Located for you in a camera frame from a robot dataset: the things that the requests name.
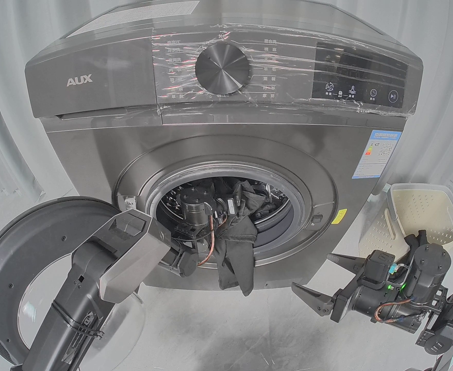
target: aux logo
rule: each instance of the aux logo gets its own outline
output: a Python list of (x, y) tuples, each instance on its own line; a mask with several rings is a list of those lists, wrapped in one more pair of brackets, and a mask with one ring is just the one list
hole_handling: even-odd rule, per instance
[(92, 74), (88, 74), (87, 76), (80, 76), (80, 78), (79, 77), (69, 78), (69, 81), (67, 82), (67, 87), (69, 87), (70, 85), (80, 85), (82, 83), (92, 83), (91, 76)]

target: white plastic basket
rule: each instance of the white plastic basket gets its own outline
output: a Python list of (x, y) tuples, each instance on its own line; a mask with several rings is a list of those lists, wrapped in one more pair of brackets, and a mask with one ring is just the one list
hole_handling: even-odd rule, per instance
[(429, 243), (453, 247), (453, 194), (443, 185), (398, 183), (388, 190), (385, 202), (359, 242), (366, 257), (379, 249), (401, 258), (409, 251), (404, 237), (426, 230)]

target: start/pause button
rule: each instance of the start/pause button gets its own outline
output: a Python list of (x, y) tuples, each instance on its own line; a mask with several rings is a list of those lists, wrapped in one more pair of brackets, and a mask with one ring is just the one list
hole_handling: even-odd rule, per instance
[(388, 94), (388, 100), (391, 103), (395, 103), (398, 100), (398, 92), (396, 90), (391, 90)]

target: qr code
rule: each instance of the qr code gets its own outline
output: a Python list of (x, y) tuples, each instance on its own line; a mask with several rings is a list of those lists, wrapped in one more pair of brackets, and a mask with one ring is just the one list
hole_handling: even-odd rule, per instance
[(383, 143), (383, 145), (379, 149), (378, 155), (389, 156), (393, 152), (394, 148), (395, 148), (395, 143), (394, 142)]

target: program selector knob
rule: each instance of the program selector knob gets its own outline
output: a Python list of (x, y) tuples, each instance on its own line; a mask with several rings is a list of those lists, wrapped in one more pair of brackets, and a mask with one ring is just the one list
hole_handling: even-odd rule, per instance
[(228, 43), (207, 47), (197, 57), (197, 81), (209, 92), (228, 95), (242, 88), (249, 78), (249, 61), (242, 51)]

